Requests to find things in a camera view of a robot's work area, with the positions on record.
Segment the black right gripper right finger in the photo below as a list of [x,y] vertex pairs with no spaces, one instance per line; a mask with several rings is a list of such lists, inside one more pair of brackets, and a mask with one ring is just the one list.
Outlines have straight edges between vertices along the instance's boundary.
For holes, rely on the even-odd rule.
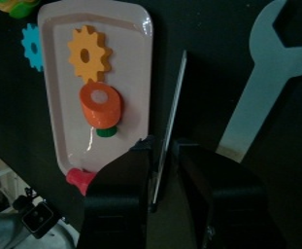
[[198,249],[287,249],[267,187],[253,172],[186,139],[172,150]]

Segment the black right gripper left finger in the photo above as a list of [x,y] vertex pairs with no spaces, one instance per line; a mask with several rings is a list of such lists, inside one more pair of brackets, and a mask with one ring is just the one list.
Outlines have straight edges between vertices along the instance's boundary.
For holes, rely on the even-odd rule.
[[154,141],[139,140],[95,176],[76,249],[146,249]]

